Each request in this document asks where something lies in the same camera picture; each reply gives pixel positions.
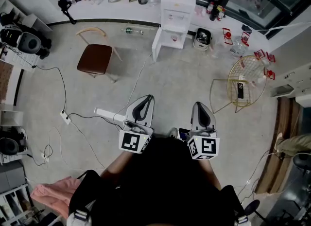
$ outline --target pink towel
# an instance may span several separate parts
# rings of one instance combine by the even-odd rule
[[[67,219],[70,199],[79,185],[80,180],[66,177],[54,184],[37,185],[31,193],[31,197],[58,211],[65,219]]]

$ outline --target gold wire chair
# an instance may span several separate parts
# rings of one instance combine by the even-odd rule
[[[228,104],[217,111],[214,111],[211,101],[214,81],[227,82],[227,95],[230,100]],[[266,83],[267,76],[264,72],[262,61],[255,56],[242,57],[232,67],[228,79],[213,79],[209,91],[209,102],[213,114],[227,107],[229,104],[236,106],[236,113],[252,105],[262,96]]]

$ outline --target wooden chair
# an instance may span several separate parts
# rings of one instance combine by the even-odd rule
[[[76,33],[76,35],[80,36],[81,39],[87,44],[80,61],[77,66],[77,70],[88,73],[94,78],[96,75],[106,75],[112,83],[115,82],[114,79],[110,75],[106,73],[112,52],[114,52],[119,60],[122,62],[120,55],[116,51],[116,49],[110,45],[97,45],[97,44],[89,44],[86,39],[81,35],[81,33],[88,31],[96,31],[99,32],[108,42],[107,34],[100,28],[97,27],[88,27],[82,29]]]

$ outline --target chair leg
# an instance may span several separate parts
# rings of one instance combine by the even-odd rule
[[[121,59],[121,57],[120,57],[120,55],[118,54],[116,48],[112,47],[112,49],[113,49],[114,53],[117,55],[117,57],[118,57],[118,59],[120,60],[120,62],[123,62],[122,59]]]
[[[93,78],[95,78],[96,77],[96,75],[94,75],[94,74],[91,74],[91,73],[88,73],[91,77],[93,77]]]
[[[110,79],[110,82],[113,84],[116,82],[109,74],[105,73],[105,75]]]

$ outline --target white cabinet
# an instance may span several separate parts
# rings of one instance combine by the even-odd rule
[[[195,0],[161,0],[161,27],[152,44],[154,61],[162,46],[183,48],[194,8]]]
[[[23,125],[22,111],[19,111],[13,105],[0,104],[0,126],[17,127]]]

